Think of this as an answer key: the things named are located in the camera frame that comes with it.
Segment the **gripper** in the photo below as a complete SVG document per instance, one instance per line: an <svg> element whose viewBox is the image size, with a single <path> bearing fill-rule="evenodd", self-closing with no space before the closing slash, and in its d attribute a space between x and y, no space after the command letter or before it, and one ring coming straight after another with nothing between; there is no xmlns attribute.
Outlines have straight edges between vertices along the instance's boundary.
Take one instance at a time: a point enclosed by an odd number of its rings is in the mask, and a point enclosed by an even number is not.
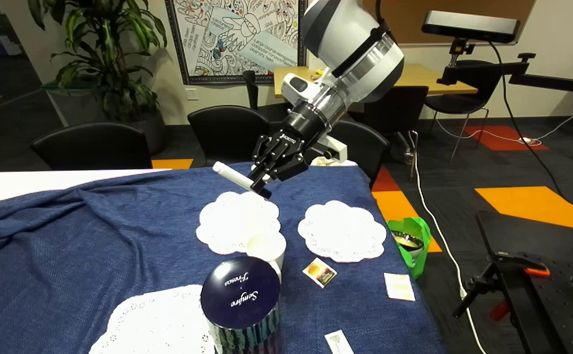
<svg viewBox="0 0 573 354"><path fill-rule="evenodd" d="M258 137L252 154L250 179L257 182L257 194L270 199L268 184L307 171L311 160L319 155L311 145L331 128L324 114L304 101L287 110L281 122L271 124L269 135Z"/></svg>

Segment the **white marker with black cap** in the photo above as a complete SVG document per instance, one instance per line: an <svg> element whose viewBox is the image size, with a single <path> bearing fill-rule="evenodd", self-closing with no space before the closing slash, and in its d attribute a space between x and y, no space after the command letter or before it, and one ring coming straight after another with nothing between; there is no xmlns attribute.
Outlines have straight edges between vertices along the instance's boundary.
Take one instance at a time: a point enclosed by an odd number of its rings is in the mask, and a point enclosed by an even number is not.
<svg viewBox="0 0 573 354"><path fill-rule="evenodd" d="M263 197L265 200L271 199L271 195L272 195L271 191L266 190L266 188L264 188L264 187L262 187L259 191L253 190L252 189L253 180L249 179L248 177L241 174L237 170L234 170L230 166L217 161L214 163L214 166L212 167L212 169L217 174L219 174L222 177L225 177L226 179L232 181L232 183L235 183L235 184L241 186L242 188L244 188L248 191L253 191L255 194Z"/></svg>

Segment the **white cup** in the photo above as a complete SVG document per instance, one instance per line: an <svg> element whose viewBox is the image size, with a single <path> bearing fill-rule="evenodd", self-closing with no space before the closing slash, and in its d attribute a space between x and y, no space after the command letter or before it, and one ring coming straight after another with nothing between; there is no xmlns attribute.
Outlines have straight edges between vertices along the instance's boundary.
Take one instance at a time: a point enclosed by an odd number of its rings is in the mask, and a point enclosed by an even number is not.
<svg viewBox="0 0 573 354"><path fill-rule="evenodd" d="M265 233L249 238L246 245L246 255L259 258L273 267L282 282L287 241L280 232Z"/></svg>

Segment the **black chair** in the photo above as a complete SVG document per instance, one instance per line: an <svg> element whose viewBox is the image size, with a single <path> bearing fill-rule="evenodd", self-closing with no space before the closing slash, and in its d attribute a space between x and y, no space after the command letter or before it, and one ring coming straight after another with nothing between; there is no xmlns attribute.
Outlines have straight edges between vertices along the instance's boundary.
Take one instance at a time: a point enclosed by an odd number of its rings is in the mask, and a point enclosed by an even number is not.
<svg viewBox="0 0 573 354"><path fill-rule="evenodd" d="M369 177L369 187L372 189L383 157L389 150L389 141L371 127L352 119L338 121L329 136L347 146L347 158Z"/></svg>
<svg viewBox="0 0 573 354"><path fill-rule="evenodd" d="M201 151L192 168L211 167L215 162L246 163L252 161L260 135L269 133L269 120L259 112L236 105L219 105L188 114Z"/></svg>
<svg viewBox="0 0 573 354"><path fill-rule="evenodd" d="M89 122L35 139L31 148L55 171L150 170L142 130L118 122Z"/></svg>
<svg viewBox="0 0 573 354"><path fill-rule="evenodd" d="M434 112L430 130L433 129L437 122L438 113L450 115L466 114L466 119L462 126L462 129L465 129L470 115L479 110L484 110L485 116L481 130L478 132L478 138L481 139L489 115L489 109L486 107L486 104L501 81L500 68L495 63L484 60L460 60L457 62L457 80L476 88L478 91L473 94L428 96L425 100L425 105Z"/></svg>

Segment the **white paper doily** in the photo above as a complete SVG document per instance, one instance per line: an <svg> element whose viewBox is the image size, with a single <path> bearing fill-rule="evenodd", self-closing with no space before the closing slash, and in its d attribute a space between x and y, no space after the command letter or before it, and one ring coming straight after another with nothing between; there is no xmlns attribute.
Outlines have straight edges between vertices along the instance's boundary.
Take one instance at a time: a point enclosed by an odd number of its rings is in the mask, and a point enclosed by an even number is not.
<svg viewBox="0 0 573 354"><path fill-rule="evenodd" d="M132 296L88 354L216 354L198 284Z"/></svg>
<svg viewBox="0 0 573 354"><path fill-rule="evenodd" d="M387 239L372 213L338 200L309 207L297 229L312 253L345 264L378 258Z"/></svg>
<svg viewBox="0 0 573 354"><path fill-rule="evenodd" d="M196 236L218 255L244 253L253 236L280 231L279 208L252 191L226 191L200 212Z"/></svg>

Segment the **orange printed tea packet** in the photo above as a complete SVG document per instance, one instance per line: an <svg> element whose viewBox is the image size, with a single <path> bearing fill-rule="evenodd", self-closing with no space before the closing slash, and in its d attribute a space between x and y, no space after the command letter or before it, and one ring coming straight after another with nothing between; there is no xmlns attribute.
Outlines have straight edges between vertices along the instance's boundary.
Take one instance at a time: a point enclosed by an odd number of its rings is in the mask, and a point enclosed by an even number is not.
<svg viewBox="0 0 573 354"><path fill-rule="evenodd" d="M315 258L302 273L323 289L337 275L337 272L320 258Z"/></svg>

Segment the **framed poster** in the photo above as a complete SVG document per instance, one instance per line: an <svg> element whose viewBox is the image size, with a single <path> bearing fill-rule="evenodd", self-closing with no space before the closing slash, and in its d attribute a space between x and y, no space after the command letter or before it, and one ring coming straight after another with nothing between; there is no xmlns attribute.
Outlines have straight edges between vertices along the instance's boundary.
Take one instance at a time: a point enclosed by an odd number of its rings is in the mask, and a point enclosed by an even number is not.
<svg viewBox="0 0 573 354"><path fill-rule="evenodd" d="M251 70L260 83L303 66L300 21L308 0L165 0L186 85L234 85Z"/></svg>

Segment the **round tin with dark lid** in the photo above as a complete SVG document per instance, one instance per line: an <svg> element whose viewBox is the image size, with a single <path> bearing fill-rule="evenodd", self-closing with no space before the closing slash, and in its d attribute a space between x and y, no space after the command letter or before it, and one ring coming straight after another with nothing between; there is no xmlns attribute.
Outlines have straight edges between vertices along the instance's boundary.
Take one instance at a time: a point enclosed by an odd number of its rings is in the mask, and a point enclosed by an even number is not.
<svg viewBox="0 0 573 354"><path fill-rule="evenodd" d="M282 354L281 280L268 262L237 256L215 267L201 309L217 354Z"/></svg>

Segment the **metal bowl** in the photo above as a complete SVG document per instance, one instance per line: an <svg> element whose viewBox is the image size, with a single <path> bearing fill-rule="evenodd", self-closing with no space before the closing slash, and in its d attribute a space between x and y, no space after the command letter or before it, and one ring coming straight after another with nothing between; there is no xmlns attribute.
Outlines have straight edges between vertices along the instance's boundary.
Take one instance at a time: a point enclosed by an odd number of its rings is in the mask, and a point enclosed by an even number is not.
<svg viewBox="0 0 573 354"><path fill-rule="evenodd" d="M391 233L399 247L408 252L412 260L416 260L424 251L425 243L423 240L400 231L391 231Z"/></svg>

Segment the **green bag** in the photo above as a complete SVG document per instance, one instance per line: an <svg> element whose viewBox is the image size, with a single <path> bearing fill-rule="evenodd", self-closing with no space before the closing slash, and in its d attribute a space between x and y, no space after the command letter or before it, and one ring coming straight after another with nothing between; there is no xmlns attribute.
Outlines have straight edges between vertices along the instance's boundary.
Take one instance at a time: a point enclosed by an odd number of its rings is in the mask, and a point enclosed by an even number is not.
<svg viewBox="0 0 573 354"><path fill-rule="evenodd" d="M406 266L408 267L410 275L414 279L418 279L424 273L426 266L426 259L428 255L428 250L431 243L431 232L430 227L426 224L425 220L421 217L417 218L405 218L403 220L388 220L387 227L391 231L400 231L407 233L409 235L415 236L425 243L425 249L422 251L421 255L416 259L412 260L410 254L399 247L396 243L401 257L404 260Z"/></svg>

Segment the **wooden table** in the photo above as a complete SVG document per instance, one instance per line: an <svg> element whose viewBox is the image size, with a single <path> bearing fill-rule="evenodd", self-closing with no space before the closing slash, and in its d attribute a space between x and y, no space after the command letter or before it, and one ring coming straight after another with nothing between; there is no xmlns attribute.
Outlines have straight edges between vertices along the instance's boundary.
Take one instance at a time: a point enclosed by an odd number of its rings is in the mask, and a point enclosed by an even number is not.
<svg viewBox="0 0 573 354"><path fill-rule="evenodd" d="M275 96L282 96L281 87L284 77L288 73L293 73L304 79L310 79L316 74L316 70L304 66L298 67L278 67L274 72L274 93ZM436 82L441 74L434 70L428 69L418 63L406 63L399 80L396 82L397 87L428 87L428 95L440 94L475 94L477 88L471 87L462 82L454 85L442 85Z"/></svg>

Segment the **plain white sachet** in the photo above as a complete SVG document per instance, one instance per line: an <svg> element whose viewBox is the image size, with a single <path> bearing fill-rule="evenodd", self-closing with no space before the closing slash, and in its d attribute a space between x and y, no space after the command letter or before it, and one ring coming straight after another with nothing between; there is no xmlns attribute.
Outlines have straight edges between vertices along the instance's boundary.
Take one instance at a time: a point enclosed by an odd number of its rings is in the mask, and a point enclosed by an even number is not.
<svg viewBox="0 0 573 354"><path fill-rule="evenodd" d="M415 301L410 275L384 273L385 289L389 299Z"/></svg>

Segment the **white packet with grey print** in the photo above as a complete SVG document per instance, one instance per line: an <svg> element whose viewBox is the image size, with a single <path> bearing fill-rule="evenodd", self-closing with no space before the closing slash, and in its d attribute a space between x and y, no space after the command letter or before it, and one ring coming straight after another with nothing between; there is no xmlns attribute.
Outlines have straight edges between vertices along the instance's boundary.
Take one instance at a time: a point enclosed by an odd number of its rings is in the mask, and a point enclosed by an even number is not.
<svg viewBox="0 0 573 354"><path fill-rule="evenodd" d="M355 354L342 330L330 332L324 336L331 354Z"/></svg>

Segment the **potted plant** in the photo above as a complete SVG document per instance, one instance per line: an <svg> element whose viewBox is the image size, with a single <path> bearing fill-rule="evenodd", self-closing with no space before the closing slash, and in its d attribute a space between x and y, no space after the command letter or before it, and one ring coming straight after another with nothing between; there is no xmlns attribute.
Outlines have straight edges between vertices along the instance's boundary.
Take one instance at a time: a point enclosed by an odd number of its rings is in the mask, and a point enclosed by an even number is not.
<svg viewBox="0 0 573 354"><path fill-rule="evenodd" d="M149 10L149 0L26 0L35 24L46 29L51 17L64 26L64 50L51 58L68 56L58 70L57 87L86 84L106 119L141 129L149 152L167 145L158 95L144 82L153 76L131 57L149 57L167 46L164 23Z"/></svg>

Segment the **blue cloth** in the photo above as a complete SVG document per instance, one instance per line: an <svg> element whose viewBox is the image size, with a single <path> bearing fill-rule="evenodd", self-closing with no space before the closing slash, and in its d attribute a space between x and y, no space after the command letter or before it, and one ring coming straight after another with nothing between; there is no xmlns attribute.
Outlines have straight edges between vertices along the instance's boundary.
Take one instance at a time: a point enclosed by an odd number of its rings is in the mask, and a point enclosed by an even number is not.
<svg viewBox="0 0 573 354"><path fill-rule="evenodd" d="M408 271L394 240L356 264L330 261L322 289L303 274L314 259L297 226L339 200L381 223L357 167L311 167L269 186L287 246L281 320L286 354L331 354L341 330L355 354L448 354L421 292L392 300L384 275ZM202 284L226 259L197 239L201 209L240 191L210 168L100 180L0 202L0 354L84 354L131 296Z"/></svg>

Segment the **cork board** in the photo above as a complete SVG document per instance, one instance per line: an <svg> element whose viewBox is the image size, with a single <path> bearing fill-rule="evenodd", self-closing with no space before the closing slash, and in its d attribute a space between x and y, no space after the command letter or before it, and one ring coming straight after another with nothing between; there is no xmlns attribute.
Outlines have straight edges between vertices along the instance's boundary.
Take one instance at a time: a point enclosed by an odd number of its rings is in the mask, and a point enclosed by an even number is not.
<svg viewBox="0 0 573 354"><path fill-rule="evenodd" d="M517 43L536 0L381 0L379 9L401 46L442 46L452 38L426 34L422 24L430 10L511 18L520 21Z"/></svg>

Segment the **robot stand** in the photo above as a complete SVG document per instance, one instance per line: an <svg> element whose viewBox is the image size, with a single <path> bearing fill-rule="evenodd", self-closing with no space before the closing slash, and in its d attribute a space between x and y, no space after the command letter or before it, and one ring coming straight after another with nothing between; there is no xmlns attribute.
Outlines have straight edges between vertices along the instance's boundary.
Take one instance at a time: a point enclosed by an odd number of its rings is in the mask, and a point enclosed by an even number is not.
<svg viewBox="0 0 573 354"><path fill-rule="evenodd" d="M547 278L507 272L505 306L526 354L573 354L573 228L479 211L477 223L488 255L526 255L545 264Z"/></svg>

